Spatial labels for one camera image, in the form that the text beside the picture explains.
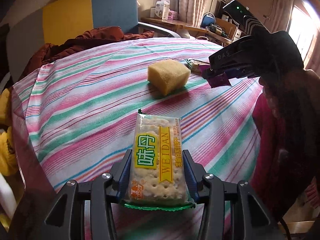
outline cracker package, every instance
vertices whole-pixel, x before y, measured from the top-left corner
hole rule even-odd
[[[180,210],[188,200],[178,118],[138,114],[126,206]]]

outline white box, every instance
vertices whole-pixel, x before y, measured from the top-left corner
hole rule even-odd
[[[170,8],[170,3],[168,3],[167,1],[158,1],[156,3],[156,11],[155,11],[156,18],[167,20],[169,8]]]
[[[154,18],[156,16],[156,8],[151,8],[150,9],[150,18]]]
[[[161,2],[163,2],[163,1],[165,1],[169,4],[169,10],[170,10],[170,0],[161,0]]]

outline brown jacket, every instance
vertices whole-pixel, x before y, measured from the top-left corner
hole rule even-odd
[[[152,38],[153,34],[154,32],[124,34],[120,27],[100,27],[86,31],[75,39],[69,39],[60,46],[46,43],[31,57],[19,80],[42,65],[71,54],[113,42]]]

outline wooden desk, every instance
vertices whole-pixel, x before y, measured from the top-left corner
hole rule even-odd
[[[176,32],[178,29],[186,29],[186,30],[202,32],[202,33],[207,32],[207,30],[204,28],[194,27],[194,26],[190,25],[190,23],[185,23],[185,22],[176,21],[176,20],[161,20],[161,19],[157,19],[157,18],[141,18],[141,21],[145,22],[145,23],[156,23],[156,24],[160,24],[163,26],[168,26],[170,28],[173,28],[174,32]]]
[[[185,22],[176,21],[176,20],[161,20],[157,18],[141,18],[141,21],[145,23],[155,23],[162,26],[166,26],[172,29],[174,32],[177,32],[178,29],[185,29],[188,31],[207,33],[207,35],[210,35],[213,38],[217,39],[218,41],[221,41],[223,46],[226,46],[232,42],[230,39],[227,39],[215,33],[209,32],[207,29],[191,26],[190,23],[185,23]]]

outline cardboard box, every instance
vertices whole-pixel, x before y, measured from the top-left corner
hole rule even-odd
[[[169,10],[168,13],[168,20],[177,20],[178,19],[178,13],[172,10]]]
[[[170,10],[170,0],[161,0],[161,2],[163,2],[163,1],[165,1],[169,4],[169,10]]]
[[[156,18],[167,20],[168,14],[169,14],[169,8],[170,8],[170,3],[168,3],[167,1],[158,1],[156,3],[156,11],[155,11]]]
[[[233,38],[235,36],[237,26],[230,23],[226,22],[222,19],[216,18],[216,24],[219,25],[221,28],[224,28],[226,33],[229,34],[229,38]]]

